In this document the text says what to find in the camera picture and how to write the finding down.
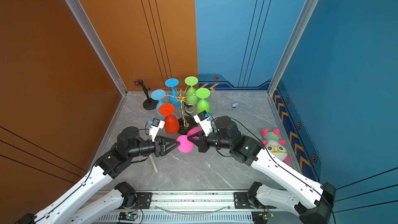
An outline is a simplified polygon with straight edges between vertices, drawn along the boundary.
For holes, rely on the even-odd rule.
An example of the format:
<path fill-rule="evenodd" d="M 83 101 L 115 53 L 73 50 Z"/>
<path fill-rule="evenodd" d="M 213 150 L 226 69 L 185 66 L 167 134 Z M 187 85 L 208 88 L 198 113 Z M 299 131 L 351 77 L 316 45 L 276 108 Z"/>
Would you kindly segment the magenta wine glass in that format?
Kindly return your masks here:
<path fill-rule="evenodd" d="M 193 147 L 194 147 L 194 144 L 193 144 L 191 141 L 188 140 L 188 136 L 190 136 L 190 135 L 192 135 L 192 134 L 195 134 L 195 133 L 197 133 L 197 132 L 199 132 L 199 131 L 202 131 L 202 128 L 201 128 L 201 127 L 194 127 L 194 128 L 192 128 L 192 129 L 187 133 L 187 135 L 182 135 L 182 136 L 180 136 L 180 137 L 177 139 L 177 141 L 179 142 L 179 145 L 178 145 L 177 148 L 178 148 L 182 153 L 189 153 L 189 152 L 191 152 L 192 149 L 193 149 Z"/>

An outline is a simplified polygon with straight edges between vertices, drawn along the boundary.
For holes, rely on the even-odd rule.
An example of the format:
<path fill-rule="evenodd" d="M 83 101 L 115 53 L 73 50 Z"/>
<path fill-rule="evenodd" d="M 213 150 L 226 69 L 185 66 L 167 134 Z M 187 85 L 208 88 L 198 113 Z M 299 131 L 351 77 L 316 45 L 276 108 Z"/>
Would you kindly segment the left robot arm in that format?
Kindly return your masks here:
<path fill-rule="evenodd" d="M 140 137 L 137 127 L 127 127 L 117 136 L 117 142 L 103 154 L 72 188 L 59 199 L 36 214 L 27 213 L 18 224 L 66 224 L 73 220 L 78 210 L 103 186 L 110 183 L 132 164 L 133 158 L 140 156 L 165 156 L 180 142 L 164 136 L 156 136 L 154 141 Z"/>

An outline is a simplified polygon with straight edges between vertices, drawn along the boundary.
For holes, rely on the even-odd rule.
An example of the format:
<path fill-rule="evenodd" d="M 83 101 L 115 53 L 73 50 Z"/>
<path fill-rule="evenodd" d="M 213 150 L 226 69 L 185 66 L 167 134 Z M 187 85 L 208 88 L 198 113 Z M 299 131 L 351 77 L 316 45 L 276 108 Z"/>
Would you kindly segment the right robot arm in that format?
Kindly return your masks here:
<path fill-rule="evenodd" d="M 246 164 L 270 177 L 283 187 L 270 188 L 254 182 L 247 191 L 250 204 L 256 208 L 272 206 L 296 215 L 304 224 L 327 224 L 334 219 L 333 206 L 336 188 L 330 183 L 321 184 L 272 154 L 261 141 L 242 135 L 236 122 L 228 116 L 211 118 L 202 112 L 194 116 L 202 128 L 187 139 L 202 153 L 209 148 L 228 149 L 238 162 Z"/>

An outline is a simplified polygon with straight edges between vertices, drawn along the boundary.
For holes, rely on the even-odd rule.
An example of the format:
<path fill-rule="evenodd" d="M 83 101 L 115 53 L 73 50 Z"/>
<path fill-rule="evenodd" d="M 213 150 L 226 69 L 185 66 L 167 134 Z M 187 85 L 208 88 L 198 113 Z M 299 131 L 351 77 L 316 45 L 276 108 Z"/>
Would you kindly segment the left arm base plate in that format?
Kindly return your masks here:
<path fill-rule="evenodd" d="M 122 205 L 117 209 L 128 209 L 130 211 L 150 209 L 152 195 L 151 192 L 138 192 L 134 196 L 128 196 L 127 199 L 124 199 Z"/>

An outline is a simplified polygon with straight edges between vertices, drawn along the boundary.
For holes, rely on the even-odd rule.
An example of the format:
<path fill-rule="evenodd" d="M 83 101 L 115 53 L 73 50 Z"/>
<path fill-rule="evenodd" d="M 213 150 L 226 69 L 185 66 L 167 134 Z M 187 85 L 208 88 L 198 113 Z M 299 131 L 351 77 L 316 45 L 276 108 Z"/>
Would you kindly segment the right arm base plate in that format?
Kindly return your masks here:
<path fill-rule="evenodd" d="M 271 206 L 271 205 L 260 205 L 257 203 L 252 203 L 249 201 L 249 198 L 247 196 L 247 193 L 245 191 L 243 192 L 234 192 L 233 193 L 233 198 L 234 198 L 234 207 L 236 209 L 277 209 L 277 207 Z"/>

